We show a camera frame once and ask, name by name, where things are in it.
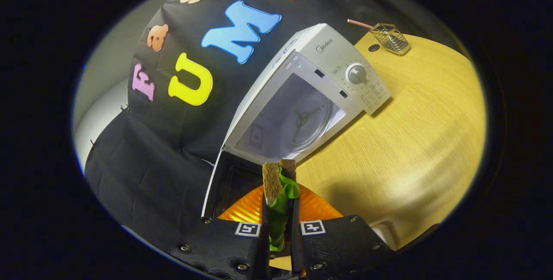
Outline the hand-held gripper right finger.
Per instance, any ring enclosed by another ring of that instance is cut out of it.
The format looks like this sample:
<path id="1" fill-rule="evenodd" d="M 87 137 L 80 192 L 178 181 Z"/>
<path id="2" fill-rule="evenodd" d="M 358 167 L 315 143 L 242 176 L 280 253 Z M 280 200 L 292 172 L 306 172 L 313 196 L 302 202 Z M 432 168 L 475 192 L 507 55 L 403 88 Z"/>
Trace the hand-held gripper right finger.
<path id="1" fill-rule="evenodd" d="M 292 203 L 292 270 L 302 280 L 363 280 L 394 250 L 359 215 L 342 215 L 299 185 Z"/>

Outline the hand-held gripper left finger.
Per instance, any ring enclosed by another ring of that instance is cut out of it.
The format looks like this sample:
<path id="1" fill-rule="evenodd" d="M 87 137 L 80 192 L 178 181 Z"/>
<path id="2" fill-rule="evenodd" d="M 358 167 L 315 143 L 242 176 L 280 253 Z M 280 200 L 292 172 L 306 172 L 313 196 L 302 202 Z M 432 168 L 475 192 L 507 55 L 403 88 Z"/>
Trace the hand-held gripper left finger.
<path id="1" fill-rule="evenodd" d="M 257 210 L 257 221 L 200 217 L 168 254 L 194 271 L 225 280 L 268 280 L 269 237 L 263 187 L 237 204 Z"/>

